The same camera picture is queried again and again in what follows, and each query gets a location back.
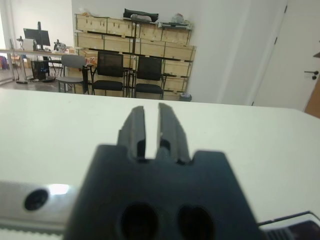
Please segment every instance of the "desk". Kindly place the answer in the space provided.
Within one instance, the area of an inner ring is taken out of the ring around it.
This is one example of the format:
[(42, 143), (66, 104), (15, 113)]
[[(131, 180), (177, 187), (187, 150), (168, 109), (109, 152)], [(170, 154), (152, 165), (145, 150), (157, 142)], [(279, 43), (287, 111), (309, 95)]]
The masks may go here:
[(22, 59), (22, 55), (33, 55), (33, 56), (43, 56), (43, 57), (58, 57), (60, 58), (61, 56), (69, 53), (64, 53), (64, 52), (49, 52), (49, 51), (32, 51), (32, 50), (21, 50), (21, 49), (0, 49), (0, 53), (7, 54), (8, 56), (8, 62), (10, 69), (12, 71), (12, 77), (15, 78), (15, 73), (14, 73), (14, 68), (12, 65), (12, 60), (11, 60), (11, 54), (16, 54), (20, 55), (20, 65), (22, 67), (22, 77), (26, 81), (26, 70), (25, 70), (25, 65), (24, 61)]
[(159, 102), (173, 107), (192, 156), (226, 153), (257, 222), (320, 217), (320, 119), (293, 109), (0, 89), (0, 180), (81, 186), (97, 145), (115, 145), (136, 106), (154, 158)]

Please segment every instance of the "screw hole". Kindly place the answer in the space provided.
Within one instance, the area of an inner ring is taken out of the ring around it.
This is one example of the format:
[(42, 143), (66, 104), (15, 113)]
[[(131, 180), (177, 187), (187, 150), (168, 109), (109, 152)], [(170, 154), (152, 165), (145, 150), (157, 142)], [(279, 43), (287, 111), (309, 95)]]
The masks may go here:
[(185, 240), (214, 239), (214, 223), (201, 207), (182, 207), (177, 220), (179, 230)]
[(158, 218), (145, 204), (128, 206), (121, 218), (121, 230), (126, 240), (154, 239), (158, 231)]
[(38, 189), (31, 192), (24, 201), (24, 207), (28, 211), (35, 211), (40, 209), (49, 198), (49, 194), (44, 189)]

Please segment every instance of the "computer monitor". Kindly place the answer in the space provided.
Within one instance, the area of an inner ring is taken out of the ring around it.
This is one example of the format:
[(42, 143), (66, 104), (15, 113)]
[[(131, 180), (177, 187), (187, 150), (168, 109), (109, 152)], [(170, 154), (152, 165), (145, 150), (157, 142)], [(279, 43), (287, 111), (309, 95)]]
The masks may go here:
[(38, 45), (41, 45), (40, 34), (39, 34), (41, 33), (42, 44), (45, 46), (50, 46), (48, 31), (45, 31), (45, 30), (39, 31), (37, 29), (28, 29), (28, 28), (24, 28), (23, 31), (26, 39), (35, 39), (36, 44)]

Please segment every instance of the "black bag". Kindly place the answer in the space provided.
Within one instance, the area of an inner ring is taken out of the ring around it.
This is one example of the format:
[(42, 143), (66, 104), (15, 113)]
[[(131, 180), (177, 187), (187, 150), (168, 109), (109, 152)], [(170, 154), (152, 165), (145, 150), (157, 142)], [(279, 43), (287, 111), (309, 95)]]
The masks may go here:
[(142, 16), (149, 16), (151, 18), (152, 22), (155, 22), (158, 20), (159, 18), (159, 13), (147, 13), (144, 11), (133, 11), (133, 10), (128, 10), (128, 9), (124, 9), (124, 13), (123, 13), (123, 17), (124, 18), (131, 18), (132, 14), (138, 14), (138, 15), (142, 15)]

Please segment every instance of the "door handle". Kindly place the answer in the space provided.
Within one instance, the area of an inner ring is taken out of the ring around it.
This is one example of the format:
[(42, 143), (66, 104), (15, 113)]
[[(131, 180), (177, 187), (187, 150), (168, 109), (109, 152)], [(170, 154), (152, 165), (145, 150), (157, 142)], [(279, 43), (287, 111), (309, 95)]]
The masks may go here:
[(304, 71), (306, 74), (314, 74), (312, 76), (312, 80), (316, 80), (317, 79), (317, 75), (319, 74), (318, 71)]
[(307, 74), (314, 74), (314, 75), (318, 75), (319, 72), (318, 71), (304, 71)]

